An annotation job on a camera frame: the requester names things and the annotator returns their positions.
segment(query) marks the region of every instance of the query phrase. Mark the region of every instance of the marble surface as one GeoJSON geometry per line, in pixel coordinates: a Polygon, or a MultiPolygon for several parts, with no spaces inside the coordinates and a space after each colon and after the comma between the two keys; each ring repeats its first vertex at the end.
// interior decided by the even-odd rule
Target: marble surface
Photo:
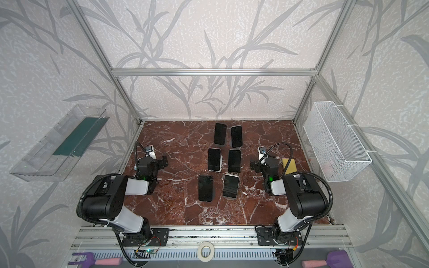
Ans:
{"type": "MultiPolygon", "coordinates": [[[[287,209],[286,196],[269,196],[263,178],[250,170],[257,160],[257,147],[289,142],[298,170],[309,171],[292,121],[218,121],[228,126],[225,146],[213,144],[217,121],[146,121],[138,138],[143,146],[153,145],[157,158],[168,156],[169,166],[159,171],[159,184],[152,195],[126,196],[124,204],[134,213],[148,218],[151,225],[238,225],[273,224],[287,209]],[[235,200],[222,196],[223,175],[228,168],[230,127],[242,125],[242,168],[235,200]],[[220,148],[221,172],[207,170],[207,151],[220,148]],[[198,175],[213,176],[212,202],[198,200],[198,175]]],[[[288,157],[289,150],[275,148],[273,155],[288,157]]],[[[134,156],[125,174],[134,175],[134,156]]],[[[328,224],[326,218],[318,223],[328,224]]]]}

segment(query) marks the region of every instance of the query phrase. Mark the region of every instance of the black smartphone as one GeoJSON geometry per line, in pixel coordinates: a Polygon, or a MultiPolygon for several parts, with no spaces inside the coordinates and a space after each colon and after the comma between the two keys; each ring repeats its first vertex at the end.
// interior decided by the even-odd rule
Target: black smartphone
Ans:
{"type": "Polygon", "coordinates": [[[237,192],[239,190],[239,180],[239,176],[226,174],[224,178],[223,196],[229,198],[237,198],[237,192]]]}
{"type": "Polygon", "coordinates": [[[213,200],[213,177],[200,175],[198,177],[198,200],[211,202],[213,200]]]}
{"type": "Polygon", "coordinates": [[[214,143],[219,145],[225,145],[225,137],[227,135],[227,126],[225,124],[216,123],[214,127],[214,143]]]}
{"type": "Polygon", "coordinates": [[[233,148],[243,146],[243,133],[241,126],[231,127],[231,141],[233,148]]]}
{"type": "Polygon", "coordinates": [[[222,156],[221,150],[216,148],[208,149],[207,169],[211,171],[221,171],[222,156]]]}
{"type": "Polygon", "coordinates": [[[228,172],[240,172],[241,150],[228,151],[228,172]]]}

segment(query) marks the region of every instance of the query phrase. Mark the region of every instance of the tape roll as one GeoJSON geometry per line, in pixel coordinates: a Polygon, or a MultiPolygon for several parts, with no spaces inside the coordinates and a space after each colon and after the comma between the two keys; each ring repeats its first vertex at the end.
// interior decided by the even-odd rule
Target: tape roll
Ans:
{"type": "Polygon", "coordinates": [[[215,247],[213,246],[213,244],[212,243],[210,243],[210,242],[203,242],[199,247],[198,247],[198,252],[197,252],[197,256],[198,256],[198,258],[199,258],[199,260],[200,261],[202,261],[202,262],[209,262],[212,258],[213,258],[213,256],[215,255],[214,253],[215,253],[215,247]],[[204,248],[204,247],[209,247],[209,249],[210,249],[210,254],[207,256],[207,257],[203,257],[202,256],[202,249],[204,248]]]}

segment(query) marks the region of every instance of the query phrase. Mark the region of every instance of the floral wallpaper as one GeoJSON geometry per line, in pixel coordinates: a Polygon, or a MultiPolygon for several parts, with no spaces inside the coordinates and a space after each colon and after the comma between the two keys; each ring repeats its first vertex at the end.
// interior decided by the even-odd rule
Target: floral wallpaper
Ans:
{"type": "Polygon", "coordinates": [[[117,171],[137,127],[65,2],[0,1],[0,266],[57,267],[82,220],[75,207],[96,174],[117,171]],[[76,104],[109,118],[64,182],[9,171],[76,104]]]}
{"type": "MultiPolygon", "coordinates": [[[[427,219],[428,23],[428,1],[374,0],[355,5],[322,70],[427,219]]],[[[307,105],[323,100],[316,89],[307,105]]],[[[303,129],[300,134],[306,140],[303,129]]],[[[310,164],[318,170],[305,143],[310,164]]],[[[364,267],[429,267],[427,253],[370,167],[331,187],[337,200],[332,210],[335,220],[346,225],[364,267]]]]}
{"type": "MultiPolygon", "coordinates": [[[[343,0],[79,3],[114,68],[309,69],[320,58],[343,0]]],[[[308,81],[121,77],[141,117],[158,120],[290,120],[308,81]]]]}

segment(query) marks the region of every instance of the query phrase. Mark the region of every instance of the purple trowel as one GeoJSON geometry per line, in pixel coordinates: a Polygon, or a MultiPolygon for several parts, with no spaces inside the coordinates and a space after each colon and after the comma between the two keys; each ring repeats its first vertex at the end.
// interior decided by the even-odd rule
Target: purple trowel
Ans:
{"type": "Polygon", "coordinates": [[[329,252],[326,261],[302,261],[303,268],[315,268],[328,265],[330,268],[353,268],[345,250],[329,252]]]}

